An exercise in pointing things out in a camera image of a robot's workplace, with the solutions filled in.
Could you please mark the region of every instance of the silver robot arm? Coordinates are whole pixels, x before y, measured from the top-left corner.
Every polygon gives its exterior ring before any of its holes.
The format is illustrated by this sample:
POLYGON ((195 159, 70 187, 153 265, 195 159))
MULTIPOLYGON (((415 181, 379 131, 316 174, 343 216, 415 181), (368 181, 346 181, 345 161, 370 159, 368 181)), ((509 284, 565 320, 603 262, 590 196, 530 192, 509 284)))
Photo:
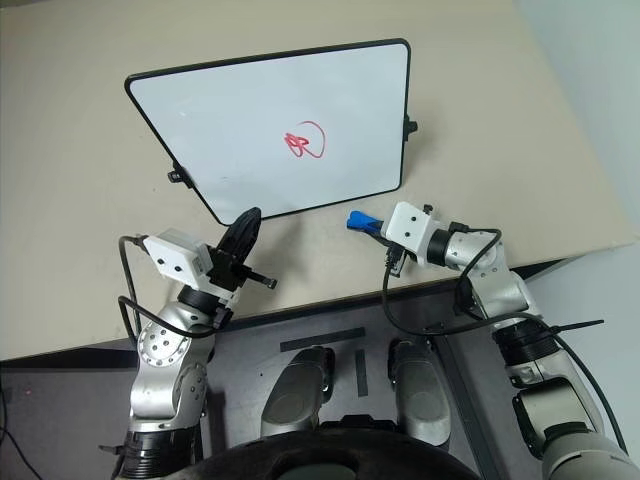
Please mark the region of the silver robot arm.
POLYGON ((260 210, 254 208, 229 227, 215 248, 176 230, 146 237, 139 245, 163 276, 183 288, 177 301, 169 302, 157 316, 132 299, 118 299, 127 324, 127 307, 149 321, 136 342, 139 368, 114 477, 162 477, 192 463, 214 334, 233 315, 245 280, 269 288, 276 285, 243 264, 259 226, 260 210))
MULTIPOLYGON (((392 274, 400 274, 407 252, 421 266, 463 271, 497 235, 457 223, 447 229, 431 210, 400 202, 384 221, 382 238, 404 249, 392 274)), ((467 272, 470 303, 489 322, 497 317, 490 329, 519 389, 514 410, 527 447, 543 460, 543 478, 640 478, 628 455, 604 436, 600 412, 567 351, 546 325, 532 319, 540 312, 522 278, 509 270, 502 241, 493 243, 467 272), (520 312, 522 317, 499 317, 520 312)))

